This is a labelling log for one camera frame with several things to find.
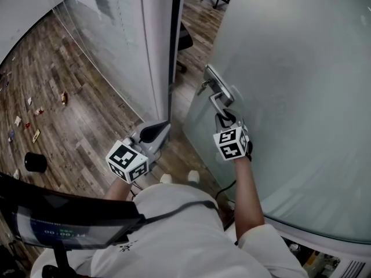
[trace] key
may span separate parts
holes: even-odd
[[[211,80],[207,80],[207,81],[202,82],[202,84],[201,84],[201,88],[200,88],[200,90],[198,91],[197,96],[201,95],[201,93],[202,93],[204,90],[206,90],[206,87],[208,86],[208,84],[209,84],[210,81],[211,81]]]

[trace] person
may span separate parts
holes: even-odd
[[[223,230],[214,209],[189,207],[167,219],[130,234],[126,244],[103,250],[67,253],[70,266],[90,277],[307,277],[278,232],[264,223],[252,168],[247,157],[234,160],[236,172],[236,246]],[[161,181],[140,192],[134,202],[146,218],[173,211],[188,202],[214,201],[195,188],[199,174],[191,171],[190,185]],[[131,186],[117,179],[107,200],[126,200]],[[41,277],[44,265],[56,266],[53,251],[46,249],[36,260],[32,278]]]

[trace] black cylinder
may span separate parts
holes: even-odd
[[[48,166],[46,157],[43,155],[37,155],[32,152],[27,152],[24,157],[24,166],[29,172],[40,172],[44,173]]]

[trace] black monitor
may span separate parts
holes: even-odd
[[[100,249],[128,241],[146,219],[133,202],[67,195],[0,173],[0,210],[24,243],[55,248]]]

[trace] glass door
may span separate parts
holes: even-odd
[[[249,129],[265,215],[366,244],[370,26],[371,0],[231,0],[208,64]],[[235,174],[213,141],[212,93],[194,97],[184,132],[225,187]],[[228,196],[234,198],[233,189]]]

